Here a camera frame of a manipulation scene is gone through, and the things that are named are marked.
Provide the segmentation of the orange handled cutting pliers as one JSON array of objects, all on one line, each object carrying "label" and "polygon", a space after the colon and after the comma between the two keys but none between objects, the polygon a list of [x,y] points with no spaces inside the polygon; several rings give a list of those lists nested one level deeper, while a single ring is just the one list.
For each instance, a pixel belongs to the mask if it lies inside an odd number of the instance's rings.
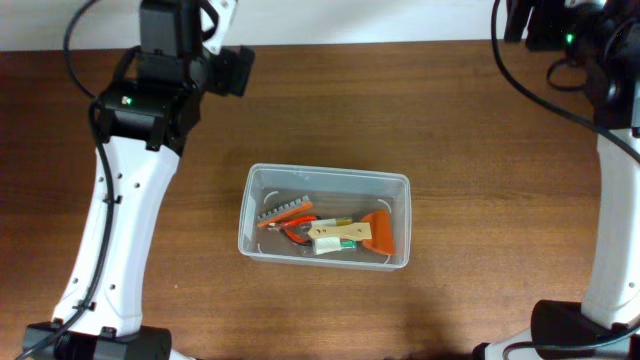
[{"label": "orange handled cutting pliers", "polygon": [[311,246],[312,240],[307,235],[312,223],[319,220],[318,216],[305,215],[291,220],[273,222],[267,225],[267,228],[283,235],[286,239],[298,246]]}]

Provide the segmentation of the clear case of screwdrivers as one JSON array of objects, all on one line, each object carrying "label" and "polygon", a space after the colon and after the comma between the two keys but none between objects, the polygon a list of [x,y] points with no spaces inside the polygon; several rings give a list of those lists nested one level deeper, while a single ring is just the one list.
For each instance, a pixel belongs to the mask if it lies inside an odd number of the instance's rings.
[{"label": "clear case of screwdrivers", "polygon": [[313,254],[316,256],[340,252],[342,250],[355,250],[356,242],[353,240],[343,240],[340,237],[328,237],[313,240],[309,235],[311,227],[315,225],[336,227],[349,225],[352,222],[353,220],[349,217],[314,220],[302,227],[302,233],[311,240]]}]

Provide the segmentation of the orange socket bit rail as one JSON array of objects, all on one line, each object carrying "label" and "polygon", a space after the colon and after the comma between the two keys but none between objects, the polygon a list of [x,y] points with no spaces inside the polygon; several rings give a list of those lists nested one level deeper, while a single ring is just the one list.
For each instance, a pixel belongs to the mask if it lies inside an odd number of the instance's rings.
[{"label": "orange socket bit rail", "polygon": [[313,202],[308,196],[295,199],[293,201],[283,203],[271,210],[257,216],[257,227],[264,228],[272,223],[277,223],[283,219],[288,219],[301,212],[310,210]]}]

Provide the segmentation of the orange scraper with wooden handle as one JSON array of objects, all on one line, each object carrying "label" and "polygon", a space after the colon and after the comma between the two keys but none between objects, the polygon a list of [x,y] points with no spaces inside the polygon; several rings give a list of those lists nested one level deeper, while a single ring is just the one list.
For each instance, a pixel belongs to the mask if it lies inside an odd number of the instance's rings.
[{"label": "orange scraper with wooden handle", "polygon": [[395,243],[392,234],[391,217],[387,210],[377,210],[365,215],[360,221],[344,226],[311,227],[309,235],[313,240],[328,237],[340,237],[343,240],[353,240],[356,248],[361,245],[376,254],[394,256]]}]

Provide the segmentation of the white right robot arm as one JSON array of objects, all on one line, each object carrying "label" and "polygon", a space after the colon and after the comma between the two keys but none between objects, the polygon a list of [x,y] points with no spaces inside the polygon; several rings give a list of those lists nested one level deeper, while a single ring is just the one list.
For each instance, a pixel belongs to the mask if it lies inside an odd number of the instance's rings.
[{"label": "white right robot arm", "polygon": [[601,195],[596,251],[580,302],[541,300],[529,327],[482,343],[475,359],[636,359],[639,356],[639,4],[636,1],[507,1],[503,39],[530,51],[561,51],[558,65],[586,74],[571,91],[590,120],[535,95],[495,63],[518,92],[597,135]]}]

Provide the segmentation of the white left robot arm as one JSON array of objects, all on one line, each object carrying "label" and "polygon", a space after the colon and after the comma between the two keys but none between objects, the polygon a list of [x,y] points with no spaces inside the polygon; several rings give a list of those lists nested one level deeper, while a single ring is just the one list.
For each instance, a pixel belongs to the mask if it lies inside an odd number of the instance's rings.
[{"label": "white left robot arm", "polygon": [[144,1],[140,42],[92,96],[90,209],[69,282],[47,322],[26,328],[25,359],[176,359],[143,324],[142,290],[162,200],[205,95],[242,96],[255,53],[223,43],[235,0]]}]

